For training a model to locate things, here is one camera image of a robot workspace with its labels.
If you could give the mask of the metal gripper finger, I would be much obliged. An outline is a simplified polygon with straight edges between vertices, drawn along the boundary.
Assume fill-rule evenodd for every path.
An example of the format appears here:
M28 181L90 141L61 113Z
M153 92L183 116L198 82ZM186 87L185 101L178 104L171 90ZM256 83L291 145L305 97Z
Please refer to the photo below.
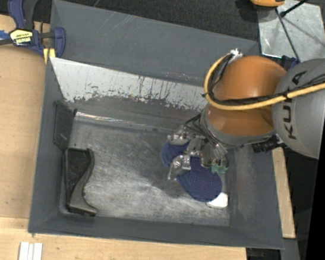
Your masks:
M191 159L188 155L176 156L169 165L168 180L174 180L179 175L191 171Z
M191 140L191 135L186 131L176 131L167 136L167 141L174 146L184 146Z

